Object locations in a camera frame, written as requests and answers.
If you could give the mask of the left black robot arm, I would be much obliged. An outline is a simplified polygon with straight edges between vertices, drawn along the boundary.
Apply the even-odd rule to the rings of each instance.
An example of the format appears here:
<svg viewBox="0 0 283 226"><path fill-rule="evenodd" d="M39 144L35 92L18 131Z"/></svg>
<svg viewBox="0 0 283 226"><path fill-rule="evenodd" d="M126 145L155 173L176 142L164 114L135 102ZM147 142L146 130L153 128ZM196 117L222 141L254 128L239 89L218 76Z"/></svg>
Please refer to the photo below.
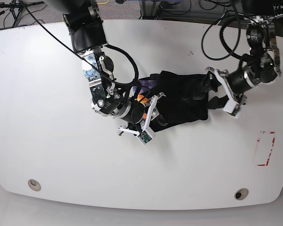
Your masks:
<svg viewBox="0 0 283 226"><path fill-rule="evenodd" d="M208 109L223 109L231 116L237 116L247 103L245 93L261 84L271 84L281 76L280 52L276 42L273 25L274 8L271 0L241 0L242 13L239 13L234 0L230 5L233 14L224 14L226 19L220 28L219 38L228 53L223 58L234 57L239 64L236 71L229 73L212 67L206 68L207 75L201 90L193 94L193 99L201 100L209 91L218 91L223 87L226 95L214 97L208 101ZM224 30L233 22L237 22L241 33L241 22L248 19L246 38L250 47L248 54L238 55L236 48L230 48L224 39Z"/></svg>

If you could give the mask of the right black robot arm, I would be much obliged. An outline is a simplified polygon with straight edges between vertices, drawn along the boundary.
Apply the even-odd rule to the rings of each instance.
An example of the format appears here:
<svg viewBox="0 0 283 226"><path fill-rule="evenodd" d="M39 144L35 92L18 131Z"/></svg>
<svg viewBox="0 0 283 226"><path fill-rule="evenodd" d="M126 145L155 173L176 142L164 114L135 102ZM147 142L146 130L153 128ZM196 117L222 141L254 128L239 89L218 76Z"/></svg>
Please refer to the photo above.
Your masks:
<svg viewBox="0 0 283 226"><path fill-rule="evenodd" d="M46 4L62 13L71 38L70 51L82 61L83 73L89 82L92 108L102 116L126 122L119 134L128 132L141 139L152 139L154 133L166 129L168 123L157 108L162 94L151 94L139 79L133 58L121 48L110 45L95 0L47 0ZM101 49L107 47L123 54L133 66L133 80L116 81L114 63Z"/></svg>

